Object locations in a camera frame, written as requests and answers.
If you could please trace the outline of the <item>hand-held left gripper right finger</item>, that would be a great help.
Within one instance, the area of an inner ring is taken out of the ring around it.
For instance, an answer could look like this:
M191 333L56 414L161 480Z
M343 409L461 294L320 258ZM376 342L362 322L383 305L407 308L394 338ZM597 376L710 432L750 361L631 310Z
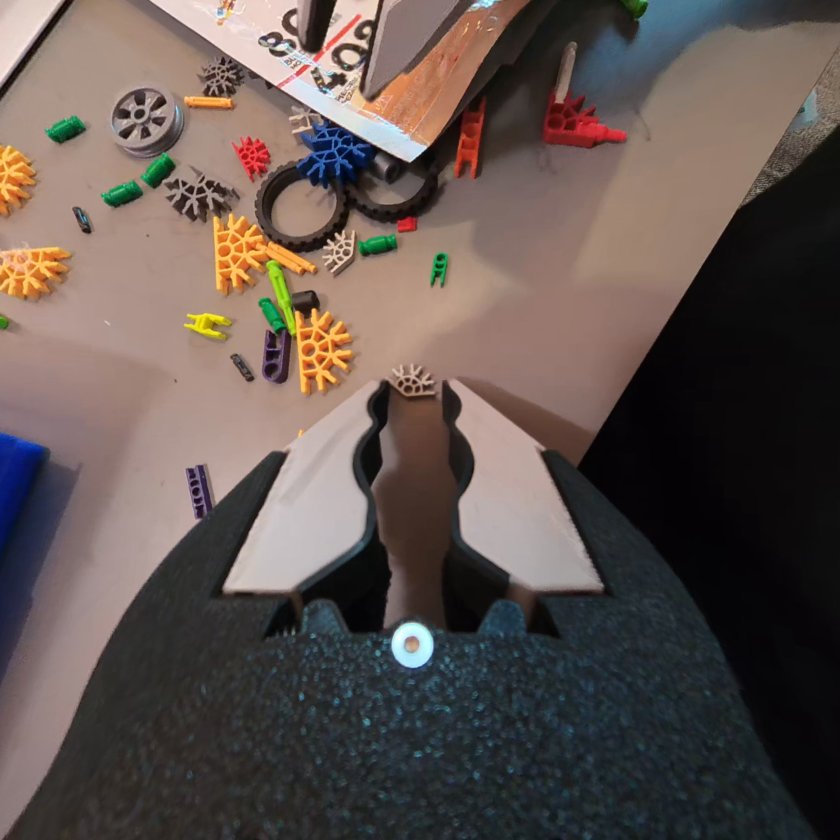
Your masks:
M456 483L442 571L447 628L478 629L497 602L513 602L522 629L544 629L545 598L603 596L555 453L459 380L444 382L442 403Z

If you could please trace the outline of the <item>red fan connector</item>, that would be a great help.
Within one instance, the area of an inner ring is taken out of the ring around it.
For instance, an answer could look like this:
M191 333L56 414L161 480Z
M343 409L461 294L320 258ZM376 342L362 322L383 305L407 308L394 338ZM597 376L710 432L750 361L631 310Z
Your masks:
M241 136L238 143L232 142L232 147L250 181L268 172L270 153L264 141Z

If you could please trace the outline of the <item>large yellow connector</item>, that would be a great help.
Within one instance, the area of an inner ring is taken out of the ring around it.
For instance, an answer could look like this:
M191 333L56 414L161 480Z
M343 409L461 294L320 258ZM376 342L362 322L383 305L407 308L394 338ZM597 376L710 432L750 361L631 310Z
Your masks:
M226 223L213 217L213 252L216 289L225 296L230 291L243 292L246 285L254 286L251 270L266 272L266 240L245 216L236 218L231 213Z
M346 348L353 339L342 321L335 321L330 311L313 308L308 318L295 311L297 358L301 393L309 395L312 385L326 392L328 385L339 385L333 368L349 371L353 352Z

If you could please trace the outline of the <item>black rubber tire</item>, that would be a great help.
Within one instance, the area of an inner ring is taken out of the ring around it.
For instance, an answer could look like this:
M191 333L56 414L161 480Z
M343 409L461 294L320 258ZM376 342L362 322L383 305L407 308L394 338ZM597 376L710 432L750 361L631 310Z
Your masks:
M423 175L423 183L411 197L400 203L385 204L375 201L362 186L361 181L346 182L344 191L349 203L363 216L379 223L395 223L405 217L423 214L438 192L438 158L435 154L408 165L408 171Z
M298 161L277 167L266 176L255 197L257 225L263 235L274 244L295 253L307 253L325 246L328 240L342 232L349 221L352 202L348 190L335 178L328 186L335 195L335 208L330 220L317 231L303 236L292 236L279 231L272 222L272 212L280 194L293 183L303 179L298 171Z

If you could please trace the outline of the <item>red corner connector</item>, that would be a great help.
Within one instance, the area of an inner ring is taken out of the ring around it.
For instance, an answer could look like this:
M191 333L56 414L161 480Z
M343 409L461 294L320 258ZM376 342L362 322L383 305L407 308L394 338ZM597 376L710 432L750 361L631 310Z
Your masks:
M600 118L595 116L595 106L585 106L585 95L576 97L568 91L563 101L555 98L552 88L548 107L542 122L542 141L549 145L569 145L591 148L595 144L595 127Z

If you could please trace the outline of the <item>tan fan connector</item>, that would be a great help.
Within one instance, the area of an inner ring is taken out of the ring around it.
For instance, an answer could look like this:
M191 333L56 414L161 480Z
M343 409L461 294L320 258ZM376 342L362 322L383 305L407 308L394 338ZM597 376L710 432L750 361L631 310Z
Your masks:
M436 381L421 364L399 364L392 368L389 379L392 387L408 399L434 397Z

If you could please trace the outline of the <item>dark grey snowflake connector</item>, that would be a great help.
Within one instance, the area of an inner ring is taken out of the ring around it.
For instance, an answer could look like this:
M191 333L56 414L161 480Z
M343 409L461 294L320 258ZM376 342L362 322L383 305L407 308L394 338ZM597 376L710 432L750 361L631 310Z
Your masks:
M189 177L175 173L171 180L163 183L165 198L181 216L192 222L205 223L208 215L221 217L232 211L239 201L239 194L230 185L207 177L193 165Z
M245 81L245 70L234 59L218 56L197 75L207 98L231 98Z

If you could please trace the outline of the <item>blue plastic bin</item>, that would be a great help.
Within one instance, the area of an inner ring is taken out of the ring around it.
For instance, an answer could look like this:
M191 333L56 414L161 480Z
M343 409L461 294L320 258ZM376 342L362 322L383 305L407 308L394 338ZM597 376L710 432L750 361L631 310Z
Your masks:
M19 533L34 539L52 529L53 511L43 506L50 449L19 436L1 433L1 564L16 551Z

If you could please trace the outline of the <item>orange ladder connector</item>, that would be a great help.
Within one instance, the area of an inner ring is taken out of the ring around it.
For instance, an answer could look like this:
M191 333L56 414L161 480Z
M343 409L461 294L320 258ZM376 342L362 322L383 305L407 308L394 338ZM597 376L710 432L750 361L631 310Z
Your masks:
M455 178L461 177L465 172L468 172L472 179L477 177L486 108L487 97L481 97L477 105L469 106L463 111L455 157Z

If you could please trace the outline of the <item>blue snowflake connector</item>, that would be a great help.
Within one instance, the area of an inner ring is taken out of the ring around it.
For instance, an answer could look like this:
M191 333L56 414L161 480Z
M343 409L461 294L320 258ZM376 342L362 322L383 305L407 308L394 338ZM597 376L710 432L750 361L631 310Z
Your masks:
M309 154L297 163L297 172L314 186L355 183L377 152L370 143L331 123L317 125L300 138Z

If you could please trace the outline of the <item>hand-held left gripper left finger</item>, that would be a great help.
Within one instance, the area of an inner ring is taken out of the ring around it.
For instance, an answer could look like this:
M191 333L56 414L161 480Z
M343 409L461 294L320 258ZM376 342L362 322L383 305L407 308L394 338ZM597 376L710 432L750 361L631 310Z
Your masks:
M391 387L371 381L283 451L224 582L226 595L327 599L353 631L379 631L391 583L372 486Z

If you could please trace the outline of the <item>purple ladder connector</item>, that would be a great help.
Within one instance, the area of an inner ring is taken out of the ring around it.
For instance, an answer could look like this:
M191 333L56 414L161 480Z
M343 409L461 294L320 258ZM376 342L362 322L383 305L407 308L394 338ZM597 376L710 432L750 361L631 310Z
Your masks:
M209 487L205 465L185 468L195 520L202 520L213 509L213 496Z

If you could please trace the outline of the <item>yellow half-round connector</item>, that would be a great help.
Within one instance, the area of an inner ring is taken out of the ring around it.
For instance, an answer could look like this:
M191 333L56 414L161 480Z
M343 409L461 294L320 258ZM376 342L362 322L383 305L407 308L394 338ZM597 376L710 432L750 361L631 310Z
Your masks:
M2 144L1 215L8 216L11 207L22 207L30 198L25 188L35 184L35 170L29 158L12 145Z
M1 251L1 292L10 297L38 300L52 293L50 282L63 281L71 254L59 247L14 248Z

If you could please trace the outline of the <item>person's dark clothing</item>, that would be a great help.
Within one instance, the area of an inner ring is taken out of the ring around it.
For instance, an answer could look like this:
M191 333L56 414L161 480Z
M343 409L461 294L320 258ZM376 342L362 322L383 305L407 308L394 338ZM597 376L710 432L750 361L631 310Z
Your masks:
M580 464L717 636L839 832L839 129L741 207Z

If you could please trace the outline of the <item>printed toy packaging bag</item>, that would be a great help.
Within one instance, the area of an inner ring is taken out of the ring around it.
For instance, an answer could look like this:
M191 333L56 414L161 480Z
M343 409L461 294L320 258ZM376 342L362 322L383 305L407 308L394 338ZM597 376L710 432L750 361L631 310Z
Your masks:
M463 100L515 60L540 2L469 2L436 46L373 100L361 92L379 2L337 2L323 46L304 50L296 2L154 2L271 87L405 161L436 141Z

